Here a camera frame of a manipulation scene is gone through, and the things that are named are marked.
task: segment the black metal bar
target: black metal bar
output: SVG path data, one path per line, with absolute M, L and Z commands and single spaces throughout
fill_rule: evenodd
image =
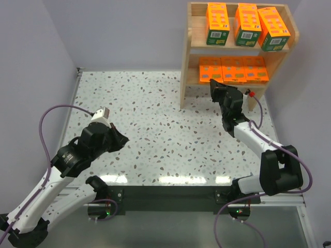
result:
M 217 213 L 228 201 L 230 187 L 212 186 L 109 186 L 111 198 L 126 211 L 177 211 Z

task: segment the black bracket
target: black bracket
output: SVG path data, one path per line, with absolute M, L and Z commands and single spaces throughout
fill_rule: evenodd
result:
M 293 146 L 284 146 L 285 150 L 298 155 Z M 260 184 L 267 195 L 275 195 L 300 188 L 304 181 L 300 163 L 281 150 L 265 151 L 261 155 Z
M 229 202 L 230 186 L 108 186 L 118 203 L 118 215 L 126 211 L 213 212 Z

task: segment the orange box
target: orange box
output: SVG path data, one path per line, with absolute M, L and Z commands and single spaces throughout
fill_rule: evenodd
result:
M 221 59 L 218 57 L 199 58 L 200 80 L 199 84 L 209 84 L 211 79 L 223 83 Z
M 282 50 L 291 34 L 276 7 L 258 9 L 262 32 L 258 42 L 263 51 Z
M 269 81 L 262 56 L 243 56 L 243 63 L 248 84 L 266 84 Z
M 208 3 L 206 12 L 206 44 L 225 45 L 230 32 L 226 3 Z
M 234 41 L 236 45 L 255 46 L 261 34 L 261 24 L 256 4 L 238 4 L 234 17 Z
M 246 82 L 242 57 L 223 56 L 221 57 L 221 64 L 225 84 L 243 84 Z

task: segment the cable connector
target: cable connector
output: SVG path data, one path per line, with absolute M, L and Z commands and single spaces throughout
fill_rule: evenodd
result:
M 255 96 L 255 92 L 251 91 L 250 89 L 247 89 L 247 91 L 245 92 L 245 95 L 249 95 L 250 97 Z

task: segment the barcode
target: barcode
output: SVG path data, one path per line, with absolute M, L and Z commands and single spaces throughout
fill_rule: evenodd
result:
M 222 32 L 212 32 L 211 38 L 221 38 Z
M 251 39 L 253 36 L 253 33 L 249 33 L 249 32 L 243 32 L 242 33 L 242 39 Z
M 272 39 L 271 42 L 270 42 L 270 45 L 278 45 L 281 43 L 281 38 L 279 39 Z

